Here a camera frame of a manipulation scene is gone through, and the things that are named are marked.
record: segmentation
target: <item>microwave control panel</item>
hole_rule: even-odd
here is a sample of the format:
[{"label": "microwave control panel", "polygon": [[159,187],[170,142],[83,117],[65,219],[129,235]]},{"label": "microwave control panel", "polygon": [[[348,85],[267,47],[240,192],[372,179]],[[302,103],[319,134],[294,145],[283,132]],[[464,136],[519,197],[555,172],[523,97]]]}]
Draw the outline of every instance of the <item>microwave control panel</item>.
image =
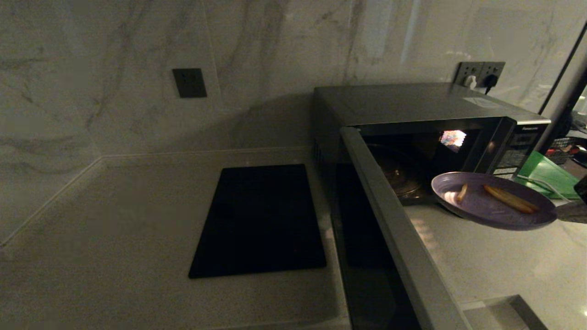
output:
[{"label": "microwave control panel", "polygon": [[511,179],[524,165],[546,129],[543,125],[519,125],[512,132],[493,175]]}]

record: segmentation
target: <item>white marble countertop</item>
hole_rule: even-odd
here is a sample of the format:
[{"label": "white marble countertop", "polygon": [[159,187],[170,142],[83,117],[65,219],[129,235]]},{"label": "white marble countertop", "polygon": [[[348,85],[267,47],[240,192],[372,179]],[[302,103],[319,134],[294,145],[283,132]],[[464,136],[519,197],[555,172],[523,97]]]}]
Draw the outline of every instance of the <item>white marble countertop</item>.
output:
[{"label": "white marble countertop", "polygon": [[[309,148],[103,162],[87,187],[0,250],[0,329],[350,329]],[[222,168],[300,163],[328,266],[189,279]]]},{"label": "white marble countertop", "polygon": [[405,209],[459,304],[520,295],[548,329],[587,329],[587,224],[508,231]]}]

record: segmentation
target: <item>green container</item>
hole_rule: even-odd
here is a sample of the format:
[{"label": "green container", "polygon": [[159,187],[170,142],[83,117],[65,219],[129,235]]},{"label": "green container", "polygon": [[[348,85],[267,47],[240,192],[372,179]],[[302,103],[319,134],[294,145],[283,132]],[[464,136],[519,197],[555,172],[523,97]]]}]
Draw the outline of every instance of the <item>green container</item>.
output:
[{"label": "green container", "polygon": [[[577,195],[573,189],[573,186],[579,182],[579,179],[562,169],[560,166],[551,162],[541,153],[532,151],[528,157],[528,160],[519,171],[518,175],[545,181],[554,189],[558,190],[558,192],[566,198],[570,200],[579,199],[579,195]],[[560,198],[559,195],[553,193],[546,186],[540,183],[533,183],[519,177],[516,177],[514,181],[528,188],[532,188],[537,192],[547,196],[548,198]]]}]

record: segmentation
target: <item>black plug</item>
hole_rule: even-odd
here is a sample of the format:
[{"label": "black plug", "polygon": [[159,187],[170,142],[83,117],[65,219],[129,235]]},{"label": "black plug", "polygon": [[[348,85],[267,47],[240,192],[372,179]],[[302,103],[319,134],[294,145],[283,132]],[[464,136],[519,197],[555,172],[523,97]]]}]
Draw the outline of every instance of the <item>black plug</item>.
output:
[{"label": "black plug", "polygon": [[497,76],[496,75],[488,75],[485,78],[484,84],[485,84],[485,86],[487,86],[487,89],[485,90],[485,95],[487,95],[487,93],[489,93],[491,88],[493,86],[497,85]]}]

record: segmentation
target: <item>french fry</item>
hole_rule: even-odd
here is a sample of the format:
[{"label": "french fry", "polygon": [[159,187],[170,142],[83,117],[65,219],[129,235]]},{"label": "french fry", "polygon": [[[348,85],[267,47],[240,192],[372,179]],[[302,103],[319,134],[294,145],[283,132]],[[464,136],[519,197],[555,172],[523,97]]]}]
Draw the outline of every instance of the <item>french fry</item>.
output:
[{"label": "french fry", "polygon": [[467,187],[468,184],[463,184],[463,188],[461,188],[461,192],[457,195],[457,203],[460,203],[463,201],[463,198],[465,198],[465,194],[467,193]]},{"label": "french fry", "polygon": [[505,203],[522,213],[532,214],[540,210],[538,206],[529,201],[523,200],[516,195],[510,194],[503,189],[491,187],[486,184],[483,185],[483,188],[500,202]]}]

